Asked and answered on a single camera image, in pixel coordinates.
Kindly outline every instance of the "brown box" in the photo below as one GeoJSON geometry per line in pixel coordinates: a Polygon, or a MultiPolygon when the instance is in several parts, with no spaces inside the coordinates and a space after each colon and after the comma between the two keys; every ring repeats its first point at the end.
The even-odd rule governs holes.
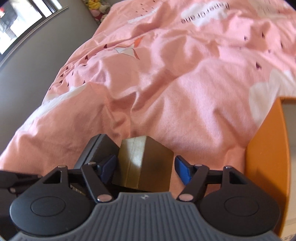
{"type": "Polygon", "coordinates": [[[123,140],[118,160],[113,184],[149,192],[169,191],[174,153],[151,137],[123,140]]]}
{"type": "Polygon", "coordinates": [[[279,204],[275,233],[296,234],[296,98],[274,102],[246,149],[245,175],[279,204]]]}

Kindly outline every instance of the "pink bedspread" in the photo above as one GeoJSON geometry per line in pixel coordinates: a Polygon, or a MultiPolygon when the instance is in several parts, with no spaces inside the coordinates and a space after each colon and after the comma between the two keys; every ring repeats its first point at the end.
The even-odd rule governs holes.
{"type": "MultiPolygon", "coordinates": [[[[296,96],[295,19],[280,0],[115,4],[17,130],[0,168],[72,168],[88,140],[107,133],[118,145],[149,135],[192,164],[243,171],[275,98],[296,96]]],[[[183,186],[172,173],[175,196],[183,186]]]]}

